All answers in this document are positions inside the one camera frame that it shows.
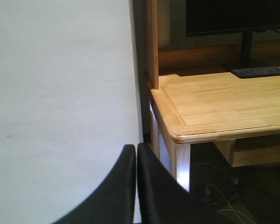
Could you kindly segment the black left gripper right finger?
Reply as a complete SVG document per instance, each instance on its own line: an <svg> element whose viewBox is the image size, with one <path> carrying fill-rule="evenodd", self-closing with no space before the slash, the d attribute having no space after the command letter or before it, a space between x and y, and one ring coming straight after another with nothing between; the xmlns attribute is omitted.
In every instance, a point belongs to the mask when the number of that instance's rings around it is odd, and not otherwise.
<svg viewBox="0 0 280 224"><path fill-rule="evenodd" d="M137 184L144 224L222 224L224 219L181 187L148 143L137 147Z"/></svg>

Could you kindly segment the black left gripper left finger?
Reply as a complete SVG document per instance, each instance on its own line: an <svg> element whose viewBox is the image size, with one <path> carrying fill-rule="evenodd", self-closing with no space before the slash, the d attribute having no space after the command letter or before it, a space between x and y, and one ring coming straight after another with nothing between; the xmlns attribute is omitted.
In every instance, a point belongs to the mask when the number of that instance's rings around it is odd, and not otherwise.
<svg viewBox="0 0 280 224"><path fill-rule="evenodd" d="M81 204L56 224L132 224L136 191L136 152L124 145L109 174Z"/></svg>

